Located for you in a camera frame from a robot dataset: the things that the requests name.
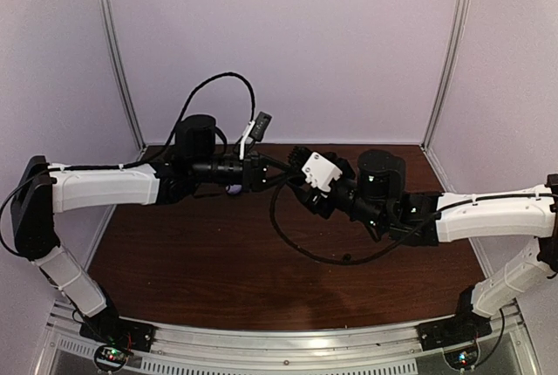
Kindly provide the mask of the lilac earbud charging case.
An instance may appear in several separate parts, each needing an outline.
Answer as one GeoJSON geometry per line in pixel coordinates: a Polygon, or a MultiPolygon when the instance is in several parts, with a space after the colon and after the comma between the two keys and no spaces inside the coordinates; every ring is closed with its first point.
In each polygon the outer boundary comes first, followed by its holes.
{"type": "Polygon", "coordinates": [[[242,192],[242,185],[229,185],[226,187],[226,193],[229,195],[238,195],[242,192]]]}

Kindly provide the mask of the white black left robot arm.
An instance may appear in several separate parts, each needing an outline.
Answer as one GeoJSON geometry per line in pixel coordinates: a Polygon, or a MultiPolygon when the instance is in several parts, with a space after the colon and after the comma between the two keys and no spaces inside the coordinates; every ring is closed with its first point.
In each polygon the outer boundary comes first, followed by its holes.
{"type": "Polygon", "coordinates": [[[287,164],[247,148],[261,141],[270,117],[251,120],[236,149],[217,152],[224,135],[214,117],[195,114],[179,120],[171,141],[153,157],[116,166],[67,166],[32,157],[16,189],[3,202],[10,209],[14,246],[11,254],[34,263],[88,320],[108,344],[126,334],[109,296],[63,246],[54,216],[80,208],[136,204],[172,205],[202,184],[238,186],[261,192],[291,170],[287,164]]]}

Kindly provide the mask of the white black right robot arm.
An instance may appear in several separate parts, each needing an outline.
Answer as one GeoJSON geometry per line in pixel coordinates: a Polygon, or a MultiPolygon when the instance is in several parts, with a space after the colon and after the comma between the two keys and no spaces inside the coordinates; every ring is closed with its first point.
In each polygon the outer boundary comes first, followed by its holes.
{"type": "Polygon", "coordinates": [[[467,340],[480,319],[546,278],[557,274],[557,177],[543,185],[495,194],[405,191],[405,161],[383,150],[367,150],[357,168],[335,153],[295,149],[290,165],[303,174],[309,190],[298,195],[312,213],[329,218],[339,210],[361,222],[372,238],[384,234],[394,242],[437,246],[461,239],[529,237],[527,246],[502,269],[465,290],[457,315],[447,322],[447,334],[467,340]]]}

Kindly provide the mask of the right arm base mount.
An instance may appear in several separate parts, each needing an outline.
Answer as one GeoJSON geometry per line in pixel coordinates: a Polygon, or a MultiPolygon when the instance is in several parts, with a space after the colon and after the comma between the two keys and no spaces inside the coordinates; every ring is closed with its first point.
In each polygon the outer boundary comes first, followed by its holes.
{"type": "Polygon", "coordinates": [[[423,351],[471,342],[493,332],[490,318],[473,312],[472,293],[473,286],[461,292],[453,317],[417,326],[418,338],[423,351]]]}

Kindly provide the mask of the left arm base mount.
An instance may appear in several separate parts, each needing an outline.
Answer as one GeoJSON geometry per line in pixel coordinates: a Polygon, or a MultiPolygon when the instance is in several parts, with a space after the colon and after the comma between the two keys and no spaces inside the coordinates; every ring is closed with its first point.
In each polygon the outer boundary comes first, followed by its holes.
{"type": "Polygon", "coordinates": [[[78,307],[75,308],[82,320],[79,335],[121,349],[149,352],[153,343],[154,326],[122,318],[107,294],[105,300],[106,307],[93,317],[88,317],[78,307]]]}

